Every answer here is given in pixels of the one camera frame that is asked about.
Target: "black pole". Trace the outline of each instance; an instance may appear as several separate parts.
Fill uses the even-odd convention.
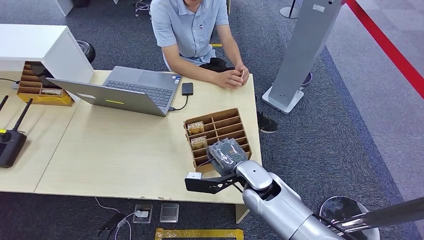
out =
[[[29,101],[26,103],[25,108],[23,109],[22,114],[20,115],[19,119],[17,120],[16,124],[14,125],[14,128],[12,129],[12,131],[18,131],[19,125],[21,125],[22,120],[25,117],[25,114],[27,114],[28,108],[30,108],[31,103],[33,102],[33,99],[30,98]]]
[[[1,103],[0,103],[0,111],[2,110],[2,108],[5,105],[5,103],[8,100],[8,98],[9,98],[8,95],[4,96],[3,101],[1,101]]]
[[[424,197],[367,212],[362,218],[363,222],[372,228],[422,220],[424,219]]]
[[[296,0],[293,0],[293,3],[291,4],[291,8],[290,8],[290,13],[288,14],[289,18],[292,17],[293,8],[295,8],[295,3],[296,3]]]
[[[424,197],[348,217],[336,224],[346,232],[351,233],[422,219],[424,219]]]

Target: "black phone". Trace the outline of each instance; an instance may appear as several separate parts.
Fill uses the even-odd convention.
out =
[[[186,83],[182,84],[182,95],[183,96],[193,95],[193,83],[192,82],[186,82]]]

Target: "cardboard organizer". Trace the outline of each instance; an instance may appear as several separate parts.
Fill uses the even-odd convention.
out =
[[[48,93],[56,92],[60,95],[51,95]],[[69,94],[61,88],[48,88],[31,69],[31,63],[25,62],[20,78],[17,96],[24,102],[28,102],[32,98],[32,104],[72,106],[74,100]]]
[[[187,125],[203,121],[204,132],[189,135]],[[206,173],[214,170],[212,164],[207,163],[206,148],[193,150],[190,144],[192,139],[206,136],[207,145],[211,146],[219,140],[234,138],[246,152],[248,159],[252,156],[252,150],[246,136],[240,113],[237,108],[206,114],[203,116],[187,119],[184,121],[185,136],[193,156],[193,164],[196,172]]]

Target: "man's hand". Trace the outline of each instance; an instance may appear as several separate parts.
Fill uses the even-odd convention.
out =
[[[228,89],[236,89],[243,84],[241,73],[237,70],[229,70],[224,72],[216,72],[213,83]]]
[[[249,79],[249,69],[244,64],[238,64],[235,66],[235,70],[239,71],[240,73],[244,74],[241,76],[243,78],[243,85],[245,85],[248,82]]]

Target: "black cable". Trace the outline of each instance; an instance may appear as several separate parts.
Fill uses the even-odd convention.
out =
[[[173,108],[172,106],[169,108],[170,111],[180,111],[183,108],[185,108],[187,106],[187,103],[189,102],[189,96],[187,95],[187,98],[185,99],[185,104],[182,108]]]
[[[0,78],[0,80],[11,81],[11,82],[14,82],[16,84],[19,84],[19,82],[20,82],[20,81],[15,81],[15,80],[12,80],[12,79],[7,79],[7,78]]]
[[[331,227],[335,228],[337,231],[343,233],[346,237],[348,237],[348,240],[357,240],[356,237],[350,235],[349,233],[347,233],[346,231],[342,230],[340,227],[336,226],[335,224],[332,224],[330,221],[328,221],[327,219],[316,215],[315,213],[312,214],[312,216],[314,216],[317,219],[320,219],[321,221],[325,222],[326,224],[330,225]]]
[[[240,187],[238,187],[235,183],[233,184],[233,186],[240,192],[243,193],[243,191],[240,189]]]

